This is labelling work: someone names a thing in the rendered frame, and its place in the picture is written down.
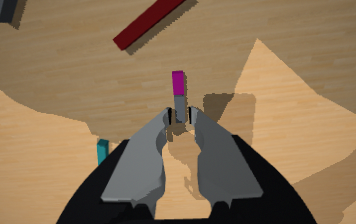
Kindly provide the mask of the turquoise rod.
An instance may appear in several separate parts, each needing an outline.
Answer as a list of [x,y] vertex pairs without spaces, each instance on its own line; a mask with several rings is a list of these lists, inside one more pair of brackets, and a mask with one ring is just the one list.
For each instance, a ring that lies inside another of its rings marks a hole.
[[109,140],[100,139],[96,145],[99,165],[109,155]]

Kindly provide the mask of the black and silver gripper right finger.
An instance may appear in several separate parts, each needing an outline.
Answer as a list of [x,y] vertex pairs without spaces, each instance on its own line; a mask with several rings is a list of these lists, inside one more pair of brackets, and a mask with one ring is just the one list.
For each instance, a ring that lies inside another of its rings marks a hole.
[[215,202],[225,201],[231,218],[255,224],[317,224],[292,185],[257,151],[194,106],[188,111],[201,149],[198,189],[211,210]]

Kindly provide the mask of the magenta rod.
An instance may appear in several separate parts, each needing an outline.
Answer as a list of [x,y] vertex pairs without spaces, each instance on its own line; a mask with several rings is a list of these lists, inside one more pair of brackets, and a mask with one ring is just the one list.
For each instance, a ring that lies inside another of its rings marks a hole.
[[184,94],[184,78],[183,71],[172,71],[173,94]]

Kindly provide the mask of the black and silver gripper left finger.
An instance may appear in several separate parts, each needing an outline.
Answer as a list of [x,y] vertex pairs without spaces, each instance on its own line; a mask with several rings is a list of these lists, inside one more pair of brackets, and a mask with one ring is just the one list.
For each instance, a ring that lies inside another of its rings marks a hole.
[[[83,181],[56,224],[117,224],[132,220],[134,207],[147,204],[155,219],[165,193],[162,149],[172,109],[165,108],[124,139]],[[161,156],[160,156],[160,155]]]

